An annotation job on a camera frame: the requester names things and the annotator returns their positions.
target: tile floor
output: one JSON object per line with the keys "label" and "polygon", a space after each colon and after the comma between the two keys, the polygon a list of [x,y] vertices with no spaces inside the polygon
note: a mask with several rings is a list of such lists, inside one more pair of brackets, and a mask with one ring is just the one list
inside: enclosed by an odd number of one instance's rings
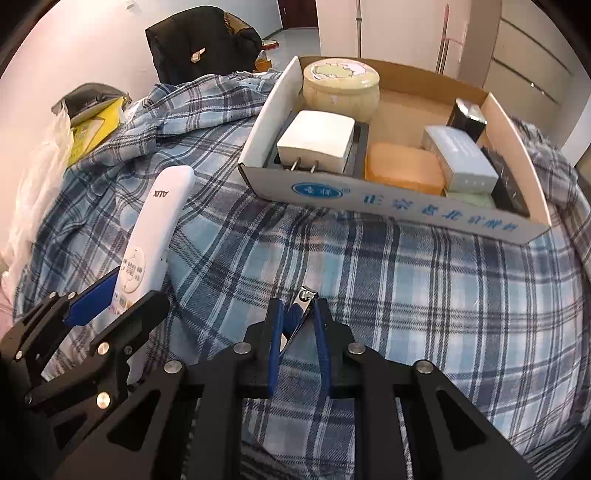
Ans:
{"label": "tile floor", "polygon": [[269,40],[279,42],[279,47],[267,50],[267,58],[275,70],[284,70],[294,56],[320,55],[317,28],[290,28],[273,35]]}

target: clear plastic wrap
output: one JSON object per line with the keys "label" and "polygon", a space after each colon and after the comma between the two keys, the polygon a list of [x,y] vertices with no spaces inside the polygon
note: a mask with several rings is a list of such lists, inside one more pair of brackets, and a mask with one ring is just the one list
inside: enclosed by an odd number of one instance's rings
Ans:
{"label": "clear plastic wrap", "polygon": [[8,266],[2,274],[2,289],[12,304],[41,222],[60,192],[73,141],[70,118],[62,103],[42,142],[32,151],[30,167],[18,186],[8,242],[2,251]]}

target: blue oval logo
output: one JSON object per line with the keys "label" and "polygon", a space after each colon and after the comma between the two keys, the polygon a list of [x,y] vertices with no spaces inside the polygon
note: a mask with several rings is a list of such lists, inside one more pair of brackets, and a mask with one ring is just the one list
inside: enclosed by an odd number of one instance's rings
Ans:
{"label": "blue oval logo", "polygon": [[291,189],[305,197],[337,199],[343,196],[339,189],[321,183],[296,183]]}

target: plaid cloth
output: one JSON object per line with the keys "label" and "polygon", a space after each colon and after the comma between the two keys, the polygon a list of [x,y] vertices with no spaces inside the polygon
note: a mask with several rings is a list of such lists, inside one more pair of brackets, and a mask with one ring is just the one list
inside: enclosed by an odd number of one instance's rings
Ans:
{"label": "plaid cloth", "polygon": [[[82,291],[120,264],[162,169],[191,165],[197,187],[170,245],[171,312],[149,368],[211,358],[264,319],[270,297],[302,284],[386,358],[432,360],[528,458],[540,478],[589,421],[590,208],[576,173],[519,124],[551,202],[553,227],[525,247],[372,215],[257,199],[236,161],[278,74],[208,75],[157,85],[135,119],[68,170],[17,294],[22,315],[51,291]],[[76,329],[50,373],[80,362],[95,333]],[[245,402],[245,427],[303,478],[351,478],[353,402],[321,392],[304,327],[272,400]]]}

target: yellow round container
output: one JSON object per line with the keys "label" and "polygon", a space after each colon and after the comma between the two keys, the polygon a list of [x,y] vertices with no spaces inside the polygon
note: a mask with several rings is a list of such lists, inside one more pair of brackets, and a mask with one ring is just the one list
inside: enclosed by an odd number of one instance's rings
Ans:
{"label": "yellow round container", "polygon": [[379,74],[356,60],[325,59],[304,69],[308,108],[369,123],[379,103]]}

